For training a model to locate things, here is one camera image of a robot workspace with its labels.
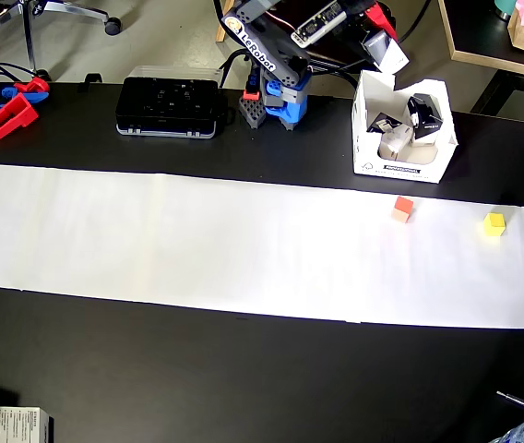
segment black device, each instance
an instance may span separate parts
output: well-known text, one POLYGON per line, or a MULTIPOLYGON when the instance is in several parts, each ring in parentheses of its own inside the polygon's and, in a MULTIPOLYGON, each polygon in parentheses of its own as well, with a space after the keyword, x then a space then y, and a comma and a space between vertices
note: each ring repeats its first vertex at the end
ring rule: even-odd
POLYGON ((414 94, 408 100, 414 141, 421 141, 440 129, 443 124, 435 102, 428 94, 414 94))
POLYGON ((222 115, 214 80, 130 77, 116 105, 116 128, 123 135, 212 138, 222 115))

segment wooden table edge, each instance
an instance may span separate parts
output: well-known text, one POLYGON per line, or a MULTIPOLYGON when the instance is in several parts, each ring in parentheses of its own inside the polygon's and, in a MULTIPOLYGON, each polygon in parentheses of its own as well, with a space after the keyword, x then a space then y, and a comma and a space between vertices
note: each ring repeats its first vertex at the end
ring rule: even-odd
POLYGON ((486 66, 493 69, 502 69, 504 71, 515 72, 524 75, 524 65, 509 60, 502 60, 499 58, 490 57, 488 55, 465 53, 458 51, 455 48, 453 41, 453 34, 448 23, 447 8, 445 7, 445 0, 438 0, 440 6, 440 15, 443 19, 443 26, 445 34, 447 35, 448 51, 450 52, 450 59, 456 62, 471 63, 472 65, 486 66))

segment small cube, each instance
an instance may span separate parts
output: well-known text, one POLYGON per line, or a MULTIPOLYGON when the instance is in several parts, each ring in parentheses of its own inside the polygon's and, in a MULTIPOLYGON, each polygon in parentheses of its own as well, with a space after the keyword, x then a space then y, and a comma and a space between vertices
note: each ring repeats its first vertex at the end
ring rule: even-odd
POLYGON ((483 220, 483 228, 485 229, 485 234, 492 237, 499 237, 502 235, 506 228, 506 223, 504 222, 504 215, 494 214, 490 212, 485 216, 483 220))
POLYGON ((391 217, 393 217, 398 222, 405 223, 410 217, 412 207, 413 201, 404 197, 398 197, 397 201, 395 202, 395 206, 391 211, 391 217))

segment office chair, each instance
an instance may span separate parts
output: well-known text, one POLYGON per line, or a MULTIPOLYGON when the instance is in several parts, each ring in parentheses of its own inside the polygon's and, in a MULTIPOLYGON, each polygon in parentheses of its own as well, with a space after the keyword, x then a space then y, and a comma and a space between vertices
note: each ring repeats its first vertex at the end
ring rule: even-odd
POLYGON ((37 69, 32 46, 32 18, 38 17, 45 11, 65 12, 77 16, 96 18, 104 23, 104 31, 108 35, 116 35, 122 30, 121 20, 116 17, 109 17, 104 11, 61 0, 17 0, 12 5, 0 4, 0 28, 13 17, 17 15, 22 16, 30 70, 38 77, 49 81, 51 80, 49 73, 44 69, 37 69))

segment floor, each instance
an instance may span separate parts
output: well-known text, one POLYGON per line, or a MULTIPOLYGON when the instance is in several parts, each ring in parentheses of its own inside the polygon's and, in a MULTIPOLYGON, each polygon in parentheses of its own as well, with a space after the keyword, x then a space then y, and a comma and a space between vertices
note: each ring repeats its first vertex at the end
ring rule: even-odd
MULTIPOLYGON (((47 69, 56 81, 83 80, 100 72, 106 82, 122 82, 135 66, 219 67, 237 45, 227 39, 215 43, 218 22, 211 0, 79 0, 119 17, 125 30, 114 37, 89 18, 45 13, 33 23, 37 66, 47 69)), ((423 0, 388 0, 403 32, 416 17, 423 0)), ((440 10, 432 2, 422 23, 404 42, 411 62, 398 73, 403 87, 423 78, 447 83, 451 107, 468 112, 494 69, 450 61, 440 10)), ((0 61, 26 66, 26 48, 20 18, 0 32, 0 61)), ((244 63, 233 64, 225 87, 241 89, 247 75, 244 63)), ((314 78, 312 93, 351 97, 344 80, 331 76, 314 78)), ((517 92, 500 116, 524 121, 524 92, 517 92)))

